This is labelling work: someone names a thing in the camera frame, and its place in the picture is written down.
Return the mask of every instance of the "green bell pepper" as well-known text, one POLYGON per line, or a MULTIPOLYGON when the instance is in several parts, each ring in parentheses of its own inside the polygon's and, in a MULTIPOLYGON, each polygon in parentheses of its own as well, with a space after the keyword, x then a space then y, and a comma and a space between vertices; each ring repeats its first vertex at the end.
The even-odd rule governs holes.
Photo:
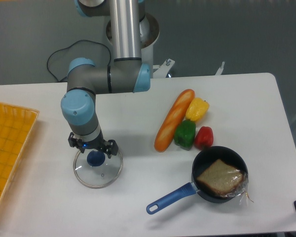
POLYGON ((193 146, 196 124, 190 120, 184 120, 174 133, 176 145, 189 150, 193 146))

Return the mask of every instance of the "white table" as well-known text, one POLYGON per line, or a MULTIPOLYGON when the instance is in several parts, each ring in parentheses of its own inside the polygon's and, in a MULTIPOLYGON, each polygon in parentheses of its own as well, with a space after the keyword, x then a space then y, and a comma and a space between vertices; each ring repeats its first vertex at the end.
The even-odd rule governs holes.
POLYGON ((96 112, 106 139, 124 155, 120 177, 93 190, 73 172, 77 152, 60 100, 66 84, 0 86, 0 101, 40 110, 23 161, 0 207, 0 236, 207 236, 296 231, 296 149, 276 80, 271 74, 153 79, 145 93, 98 95, 96 112), (210 103, 198 124, 214 131, 214 145, 242 156, 249 194, 213 204, 186 197, 148 215, 146 206, 190 181, 198 150, 153 148, 177 95, 186 88, 210 103))

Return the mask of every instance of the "yellow tray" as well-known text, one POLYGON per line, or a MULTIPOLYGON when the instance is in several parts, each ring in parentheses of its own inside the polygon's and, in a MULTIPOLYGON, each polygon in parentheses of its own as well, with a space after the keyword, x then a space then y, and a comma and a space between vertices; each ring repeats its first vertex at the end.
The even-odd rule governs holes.
POLYGON ((0 102, 0 202, 39 111, 0 102))

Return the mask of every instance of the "black cable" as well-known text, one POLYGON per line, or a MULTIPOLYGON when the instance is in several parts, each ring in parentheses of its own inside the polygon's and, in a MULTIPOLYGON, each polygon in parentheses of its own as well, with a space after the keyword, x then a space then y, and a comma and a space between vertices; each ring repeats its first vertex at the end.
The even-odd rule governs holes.
POLYGON ((80 43, 80 42, 95 43, 95 44, 99 44, 99 45, 105 47, 105 48, 108 50, 109 55, 110 55, 110 59, 109 59, 108 66, 110 65, 110 63, 111 63, 111 51, 110 51, 110 49, 109 49, 105 44, 102 44, 102 43, 99 43, 99 42, 95 42, 95 41, 91 41, 91 40, 87 40, 87 39, 81 39, 81 40, 78 40, 77 42, 73 43, 72 45, 70 45, 70 46, 68 46, 68 47, 66 47, 66 48, 58 49, 57 51, 53 52, 53 53, 49 56, 49 58, 47 59, 47 64, 46 64, 46 66, 47 66, 47 70, 48 70, 48 72, 49 72, 49 73, 50 73, 50 74, 56 79, 57 82, 64 82, 64 81, 67 79, 67 76, 64 77, 64 78, 62 78, 61 80, 58 80, 58 78, 57 78, 57 77, 56 77, 56 76, 50 71, 50 69, 49 69, 49 65, 48 65, 48 63, 49 63, 50 58, 51 58, 55 53, 58 53, 58 52, 63 51, 63 50, 70 49, 72 46, 74 46, 74 45, 76 45, 77 43, 80 43))

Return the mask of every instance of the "black pot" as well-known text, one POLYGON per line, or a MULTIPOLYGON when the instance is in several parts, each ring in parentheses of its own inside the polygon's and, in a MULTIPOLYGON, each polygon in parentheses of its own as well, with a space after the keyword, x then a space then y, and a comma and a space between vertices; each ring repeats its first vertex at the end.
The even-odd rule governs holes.
POLYGON ((155 214, 156 212, 166 208, 176 201, 193 194, 199 194, 203 199, 213 203, 224 203, 231 200, 233 197, 214 196, 208 190, 206 190, 206 188, 195 182, 196 178, 218 159, 221 159, 225 163, 232 165, 248 174, 248 169, 245 162, 235 151, 227 147, 210 147, 201 151, 194 159, 192 166, 192 182, 183 185, 170 194, 149 204, 146 208, 147 213, 150 215, 155 214))

